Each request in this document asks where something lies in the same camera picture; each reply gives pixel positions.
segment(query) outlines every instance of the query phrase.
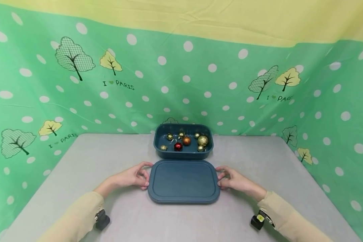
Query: green polka dot backdrop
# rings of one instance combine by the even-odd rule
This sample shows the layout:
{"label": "green polka dot backdrop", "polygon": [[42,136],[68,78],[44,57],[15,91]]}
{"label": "green polka dot backdrop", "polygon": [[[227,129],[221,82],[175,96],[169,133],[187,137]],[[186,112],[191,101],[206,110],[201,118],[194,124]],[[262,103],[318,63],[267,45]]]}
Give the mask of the green polka dot backdrop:
{"label": "green polka dot backdrop", "polygon": [[256,46],[0,5],[0,237],[78,135],[163,122],[283,138],[363,240],[362,42]]}

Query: glittery gold ornament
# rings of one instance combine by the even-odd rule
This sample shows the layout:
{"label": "glittery gold ornament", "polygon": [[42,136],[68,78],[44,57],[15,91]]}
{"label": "glittery gold ornament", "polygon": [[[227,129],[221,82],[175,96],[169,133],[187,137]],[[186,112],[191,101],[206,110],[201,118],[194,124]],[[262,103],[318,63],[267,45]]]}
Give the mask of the glittery gold ornament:
{"label": "glittery gold ornament", "polygon": [[204,135],[199,136],[198,144],[201,146],[206,146],[208,144],[208,138]]}

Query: cartoon tree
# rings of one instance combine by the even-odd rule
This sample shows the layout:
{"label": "cartoon tree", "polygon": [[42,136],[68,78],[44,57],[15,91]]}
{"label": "cartoon tree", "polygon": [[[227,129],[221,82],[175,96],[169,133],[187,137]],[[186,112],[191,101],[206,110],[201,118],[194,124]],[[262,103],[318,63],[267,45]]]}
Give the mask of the cartoon tree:
{"label": "cartoon tree", "polygon": [[298,148],[297,152],[301,157],[301,162],[305,161],[309,165],[312,165],[312,156],[308,149]]}
{"label": "cartoon tree", "polygon": [[61,123],[57,123],[51,120],[46,120],[43,124],[43,126],[39,130],[39,135],[49,135],[50,133],[53,133],[55,136],[57,136],[56,131],[62,127]]}
{"label": "cartoon tree", "polygon": [[271,80],[276,78],[277,73],[278,66],[273,66],[271,69],[269,69],[268,72],[252,81],[249,86],[249,90],[252,92],[259,92],[259,95],[256,98],[257,100],[261,96],[261,93],[265,92],[270,87],[270,84],[272,83]]}
{"label": "cartoon tree", "polygon": [[20,151],[29,155],[25,148],[34,142],[36,136],[30,132],[23,132],[19,129],[5,129],[1,132],[1,153],[6,159],[13,157]]}
{"label": "cartoon tree", "polygon": [[282,131],[284,135],[284,140],[287,144],[296,147],[297,145],[297,126],[284,128]]}
{"label": "cartoon tree", "polygon": [[285,91],[286,86],[293,87],[300,84],[301,79],[299,78],[299,73],[297,72],[296,68],[292,67],[281,76],[278,77],[276,80],[276,84],[284,86],[282,91]]}
{"label": "cartoon tree", "polygon": [[115,71],[122,71],[121,65],[116,61],[114,56],[112,56],[109,51],[106,51],[105,55],[101,57],[101,59],[99,60],[99,64],[100,66],[107,69],[112,69],[114,75],[116,75]]}
{"label": "cartoon tree", "polygon": [[93,59],[84,53],[79,44],[75,44],[69,37],[63,37],[61,44],[56,49],[55,57],[63,68],[69,71],[76,71],[79,80],[82,77],[79,72],[90,71],[95,67]]}

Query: gray table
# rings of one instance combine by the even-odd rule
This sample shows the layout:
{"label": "gray table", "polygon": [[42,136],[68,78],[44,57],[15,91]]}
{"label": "gray table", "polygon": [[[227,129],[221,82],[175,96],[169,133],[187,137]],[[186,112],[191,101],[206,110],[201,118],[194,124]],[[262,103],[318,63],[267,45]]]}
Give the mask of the gray table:
{"label": "gray table", "polygon": [[[360,241],[280,138],[215,136],[214,144],[206,159],[214,166],[231,166],[280,194],[334,241]],[[153,135],[79,136],[1,242],[35,241],[72,202],[107,176],[140,161],[158,160]],[[211,205],[159,205],[146,191],[126,188],[106,199],[105,210],[111,224],[103,232],[93,230],[82,241],[286,241],[269,225],[260,232],[250,227],[258,208],[234,191],[222,191]]]}

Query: beige sleeve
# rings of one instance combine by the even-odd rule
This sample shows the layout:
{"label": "beige sleeve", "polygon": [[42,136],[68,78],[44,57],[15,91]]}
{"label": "beige sleeve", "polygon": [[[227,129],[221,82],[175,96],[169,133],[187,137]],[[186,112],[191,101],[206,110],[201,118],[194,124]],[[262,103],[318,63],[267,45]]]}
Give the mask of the beige sleeve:
{"label": "beige sleeve", "polygon": [[290,242],[332,242],[274,192],[268,192],[258,206],[270,217],[275,229]]}
{"label": "beige sleeve", "polygon": [[78,242],[95,224],[95,215],[103,207],[103,197],[90,192],[75,201],[37,242]]}

